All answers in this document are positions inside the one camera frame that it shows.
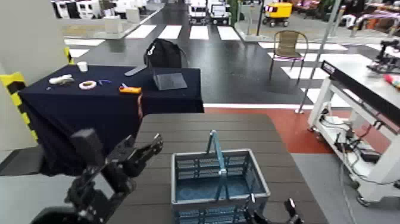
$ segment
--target white wall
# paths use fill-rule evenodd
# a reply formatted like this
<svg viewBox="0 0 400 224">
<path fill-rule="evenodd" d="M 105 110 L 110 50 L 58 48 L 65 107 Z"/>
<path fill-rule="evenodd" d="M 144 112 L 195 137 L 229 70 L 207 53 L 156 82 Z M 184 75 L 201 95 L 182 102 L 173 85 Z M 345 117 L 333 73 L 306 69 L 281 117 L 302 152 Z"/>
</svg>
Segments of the white wall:
<svg viewBox="0 0 400 224">
<path fill-rule="evenodd" d="M 50 1 L 2 1 L 0 72 L 22 72 L 28 85 L 67 64 Z M 0 150 L 35 146 L 20 113 L 0 86 Z"/>
</svg>

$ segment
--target yellow robot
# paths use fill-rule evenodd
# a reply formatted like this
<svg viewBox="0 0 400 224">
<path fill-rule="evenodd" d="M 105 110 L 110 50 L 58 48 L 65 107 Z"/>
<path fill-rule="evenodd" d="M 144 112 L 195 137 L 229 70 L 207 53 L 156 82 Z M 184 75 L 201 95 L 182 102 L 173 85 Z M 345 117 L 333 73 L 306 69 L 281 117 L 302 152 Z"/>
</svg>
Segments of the yellow robot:
<svg viewBox="0 0 400 224">
<path fill-rule="evenodd" d="M 292 13 L 292 4 L 288 2 L 269 3 L 265 6 L 265 18 L 262 23 L 270 23 L 274 27 L 276 23 L 283 23 L 283 26 L 289 25 L 289 17 Z"/>
</svg>

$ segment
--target black backpack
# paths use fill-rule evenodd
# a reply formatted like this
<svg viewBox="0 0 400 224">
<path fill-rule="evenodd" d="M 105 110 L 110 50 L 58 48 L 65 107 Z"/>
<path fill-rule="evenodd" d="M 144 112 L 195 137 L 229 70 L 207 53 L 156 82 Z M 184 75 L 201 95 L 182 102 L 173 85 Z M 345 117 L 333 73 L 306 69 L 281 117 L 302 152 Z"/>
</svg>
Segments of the black backpack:
<svg viewBox="0 0 400 224">
<path fill-rule="evenodd" d="M 150 67 L 182 68 L 181 52 L 185 54 L 175 43 L 157 38 L 147 48 L 143 59 Z"/>
</svg>

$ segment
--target gray table top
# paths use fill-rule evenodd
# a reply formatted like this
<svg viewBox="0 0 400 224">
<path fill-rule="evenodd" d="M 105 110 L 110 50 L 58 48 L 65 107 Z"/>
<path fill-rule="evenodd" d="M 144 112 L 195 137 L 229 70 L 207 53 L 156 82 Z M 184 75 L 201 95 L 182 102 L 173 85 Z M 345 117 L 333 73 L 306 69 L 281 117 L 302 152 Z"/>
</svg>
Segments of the gray table top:
<svg viewBox="0 0 400 224">
<path fill-rule="evenodd" d="M 400 109 L 399 91 L 385 82 L 382 74 L 377 74 L 367 68 L 367 65 L 371 64 L 372 60 L 363 58 L 356 61 L 327 60 L 327 62 Z"/>
<path fill-rule="evenodd" d="M 152 114 L 144 118 L 136 145 L 149 143 L 156 133 L 164 138 L 160 154 L 148 161 L 135 179 L 132 192 L 111 217 L 109 224 L 172 223 L 171 155 L 205 151 L 211 129 L 218 131 L 223 150 L 251 148 L 271 191 L 264 215 L 274 223 L 286 223 L 283 202 L 292 197 L 306 223 L 327 223 L 292 156 L 265 115 Z"/>
</svg>

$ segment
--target white cup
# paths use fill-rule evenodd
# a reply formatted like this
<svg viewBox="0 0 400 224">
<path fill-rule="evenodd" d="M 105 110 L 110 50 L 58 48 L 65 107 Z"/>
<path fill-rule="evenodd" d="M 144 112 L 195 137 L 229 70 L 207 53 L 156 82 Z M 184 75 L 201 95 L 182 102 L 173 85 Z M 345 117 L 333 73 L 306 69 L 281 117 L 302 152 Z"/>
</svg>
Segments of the white cup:
<svg viewBox="0 0 400 224">
<path fill-rule="evenodd" d="M 78 68 L 81 72 L 87 72 L 88 71 L 88 63 L 85 61 L 80 61 L 76 63 L 78 65 Z"/>
</svg>

